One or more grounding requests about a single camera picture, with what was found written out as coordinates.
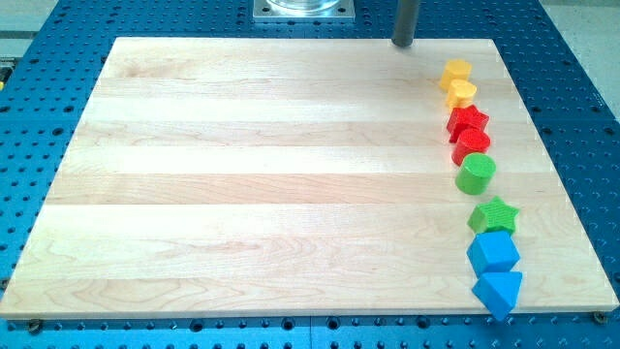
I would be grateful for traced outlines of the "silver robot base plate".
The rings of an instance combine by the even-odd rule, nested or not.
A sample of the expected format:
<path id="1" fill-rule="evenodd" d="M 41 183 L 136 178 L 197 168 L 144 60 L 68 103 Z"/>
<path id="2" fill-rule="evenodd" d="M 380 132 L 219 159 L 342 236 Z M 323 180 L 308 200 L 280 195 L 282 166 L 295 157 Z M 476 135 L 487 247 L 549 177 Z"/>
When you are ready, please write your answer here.
<path id="1" fill-rule="evenodd" d="M 257 22 L 343 20 L 356 18 L 354 0 L 252 0 Z"/>

